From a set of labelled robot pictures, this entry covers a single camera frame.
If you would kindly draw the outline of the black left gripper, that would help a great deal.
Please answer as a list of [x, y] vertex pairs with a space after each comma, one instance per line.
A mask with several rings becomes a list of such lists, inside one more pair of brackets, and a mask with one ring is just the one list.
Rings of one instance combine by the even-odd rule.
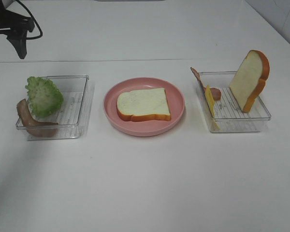
[[33, 31], [33, 19], [7, 10], [0, 0], [0, 34], [7, 36], [20, 59], [24, 59], [27, 55], [28, 31]]

